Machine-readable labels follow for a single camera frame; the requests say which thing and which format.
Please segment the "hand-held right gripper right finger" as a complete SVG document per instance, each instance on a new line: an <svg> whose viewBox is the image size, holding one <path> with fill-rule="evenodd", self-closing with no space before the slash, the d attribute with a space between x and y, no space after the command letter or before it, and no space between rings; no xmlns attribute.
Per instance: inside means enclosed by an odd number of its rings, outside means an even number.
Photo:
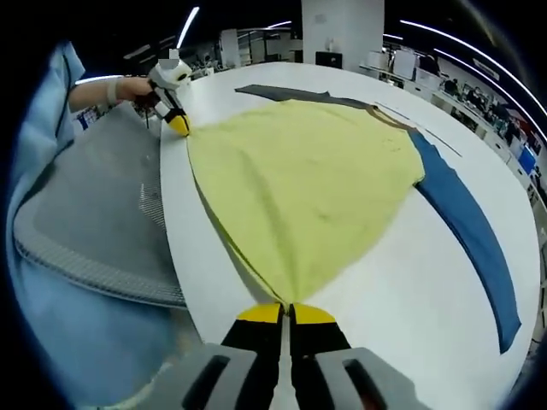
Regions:
<svg viewBox="0 0 547 410"><path fill-rule="evenodd" d="M426 409L414 382L367 348L353 348L335 318L290 306L291 383L301 409Z"/></svg>

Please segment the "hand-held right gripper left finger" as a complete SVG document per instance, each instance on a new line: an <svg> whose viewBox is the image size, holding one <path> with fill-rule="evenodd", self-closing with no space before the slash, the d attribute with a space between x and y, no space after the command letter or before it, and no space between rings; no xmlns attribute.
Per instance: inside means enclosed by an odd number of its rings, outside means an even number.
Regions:
<svg viewBox="0 0 547 410"><path fill-rule="evenodd" d="M240 313L220 344L205 343L163 372L149 409L266 409L279 370L283 306Z"/></svg>

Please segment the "person's left hand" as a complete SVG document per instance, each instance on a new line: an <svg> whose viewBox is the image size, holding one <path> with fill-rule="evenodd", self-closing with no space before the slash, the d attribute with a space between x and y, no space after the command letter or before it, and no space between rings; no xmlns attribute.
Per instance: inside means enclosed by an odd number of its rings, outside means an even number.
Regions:
<svg viewBox="0 0 547 410"><path fill-rule="evenodd" d="M125 77L117 81L115 87L116 98L119 101L135 101L138 97L152 92L147 78Z"/></svg>

